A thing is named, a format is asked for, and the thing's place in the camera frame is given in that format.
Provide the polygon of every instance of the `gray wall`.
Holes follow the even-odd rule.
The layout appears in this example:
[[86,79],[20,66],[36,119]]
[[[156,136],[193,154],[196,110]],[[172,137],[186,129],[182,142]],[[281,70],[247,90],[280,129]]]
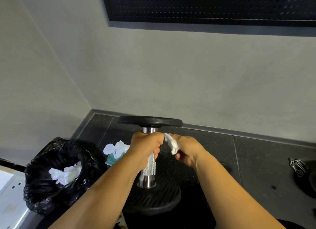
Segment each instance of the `gray wall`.
[[22,0],[93,108],[316,142],[316,38],[109,27],[101,0]]
[[19,0],[0,0],[0,158],[26,165],[90,110]]

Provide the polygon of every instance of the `forearm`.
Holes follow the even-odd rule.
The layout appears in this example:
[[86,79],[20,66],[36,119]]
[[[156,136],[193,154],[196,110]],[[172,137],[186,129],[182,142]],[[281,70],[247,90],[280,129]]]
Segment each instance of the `forearm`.
[[50,229],[113,228],[138,173],[138,167],[137,156],[124,155]]
[[195,171],[219,228],[284,229],[211,154],[202,154]]

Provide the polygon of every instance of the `black perforated panel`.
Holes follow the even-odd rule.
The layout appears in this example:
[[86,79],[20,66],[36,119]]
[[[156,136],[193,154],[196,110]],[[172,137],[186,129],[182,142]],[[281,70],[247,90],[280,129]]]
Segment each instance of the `black perforated panel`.
[[316,26],[316,0],[104,0],[111,21]]

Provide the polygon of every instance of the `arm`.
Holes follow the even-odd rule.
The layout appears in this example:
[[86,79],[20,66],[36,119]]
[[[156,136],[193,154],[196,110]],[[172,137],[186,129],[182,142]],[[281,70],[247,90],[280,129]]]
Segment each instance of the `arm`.
[[180,135],[172,137],[180,149],[176,159],[195,170],[219,228],[285,229],[198,141]]
[[147,158],[152,152],[157,158],[163,139],[162,133],[135,133],[126,154],[49,229],[112,229],[138,172],[146,167]]

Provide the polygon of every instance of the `crumpled tissue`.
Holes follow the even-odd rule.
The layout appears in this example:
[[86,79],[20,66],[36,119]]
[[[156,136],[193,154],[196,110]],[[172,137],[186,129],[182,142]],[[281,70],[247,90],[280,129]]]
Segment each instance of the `crumpled tissue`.
[[115,145],[109,143],[103,149],[103,153],[108,155],[105,164],[112,166],[119,160],[129,149],[129,145],[124,144],[122,141],[117,142]]
[[77,162],[75,165],[70,167],[65,167],[64,171],[51,168],[49,171],[52,176],[52,180],[57,180],[56,184],[60,183],[62,185],[67,185],[68,183],[73,182],[81,172],[81,162]]
[[179,150],[177,141],[174,140],[172,136],[170,136],[168,133],[163,133],[163,134],[165,135],[166,143],[168,143],[169,147],[171,148],[171,154],[175,155]]

